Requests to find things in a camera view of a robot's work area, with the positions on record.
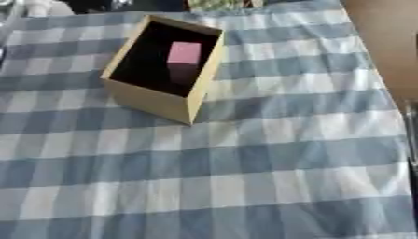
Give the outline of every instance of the tan box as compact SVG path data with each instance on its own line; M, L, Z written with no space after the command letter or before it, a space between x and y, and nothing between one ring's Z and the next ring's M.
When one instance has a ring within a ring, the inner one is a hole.
M199 75L186 88L167 79L165 61L173 41L202 43ZM222 30L145 16L101 79L121 105L192 124L221 62L223 42Z

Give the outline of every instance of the open box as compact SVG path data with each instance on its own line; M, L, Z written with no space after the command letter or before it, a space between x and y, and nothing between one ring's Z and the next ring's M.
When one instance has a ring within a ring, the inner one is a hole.
M101 79L121 105L192 124L221 62L222 30L145 16ZM167 57L175 41L201 43L198 76L190 86L169 78Z

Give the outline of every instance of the pink cube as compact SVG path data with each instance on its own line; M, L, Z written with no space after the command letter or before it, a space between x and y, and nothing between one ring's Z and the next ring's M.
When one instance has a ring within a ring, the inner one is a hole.
M199 70L201 43L173 42L167 59L170 80L180 85L192 85Z

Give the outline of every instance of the wooden table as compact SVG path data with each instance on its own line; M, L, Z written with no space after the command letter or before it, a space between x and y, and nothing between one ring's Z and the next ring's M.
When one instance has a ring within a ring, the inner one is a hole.
M398 105L418 100L418 0L342 0Z

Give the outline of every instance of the tablecloth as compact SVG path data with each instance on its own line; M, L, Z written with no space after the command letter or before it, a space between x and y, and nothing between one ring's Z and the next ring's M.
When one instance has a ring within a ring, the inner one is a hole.
M226 30L193 126L99 76L145 13L25 19L0 71L1 238L415 238L401 117L339 1Z

